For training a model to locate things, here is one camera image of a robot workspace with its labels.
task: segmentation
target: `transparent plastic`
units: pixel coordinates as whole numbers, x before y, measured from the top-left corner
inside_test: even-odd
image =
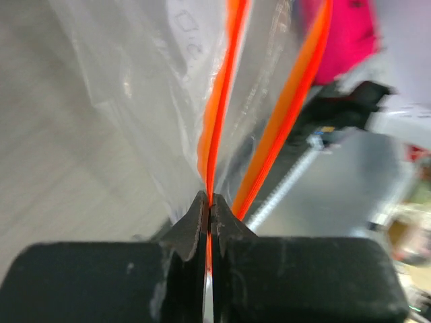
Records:
[[[50,0],[92,104],[137,148],[173,222],[204,187],[198,143],[228,47],[229,2]],[[306,35],[299,2],[250,1],[215,179],[228,202]]]

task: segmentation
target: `gray surface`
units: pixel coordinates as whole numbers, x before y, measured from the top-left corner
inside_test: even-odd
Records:
[[[124,136],[91,106],[47,1],[0,1],[0,277],[24,247],[130,240],[167,219]]]
[[[283,192],[256,233],[368,235],[369,223],[396,202],[394,198],[402,195],[413,178],[413,166],[400,160],[398,149],[386,136],[353,131],[339,147],[322,152],[295,185]]]

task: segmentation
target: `pink fabric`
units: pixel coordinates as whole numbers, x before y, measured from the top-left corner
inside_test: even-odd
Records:
[[[319,10],[321,1],[302,0],[306,26]],[[334,0],[329,38],[315,83],[331,83],[371,55],[376,35],[368,0]]]

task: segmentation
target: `gray floor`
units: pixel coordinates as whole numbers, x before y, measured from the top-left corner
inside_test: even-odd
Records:
[[[46,0],[0,0],[0,277],[34,242],[130,240],[167,219],[122,133],[91,106]]]

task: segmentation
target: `plastic bag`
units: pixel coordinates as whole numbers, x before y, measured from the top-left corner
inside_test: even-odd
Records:
[[[205,187],[211,154],[218,155],[215,191],[232,203],[306,38],[299,2],[50,0],[92,104],[136,146],[173,222]],[[211,105],[222,100],[241,5],[217,153],[205,136],[212,135]]]

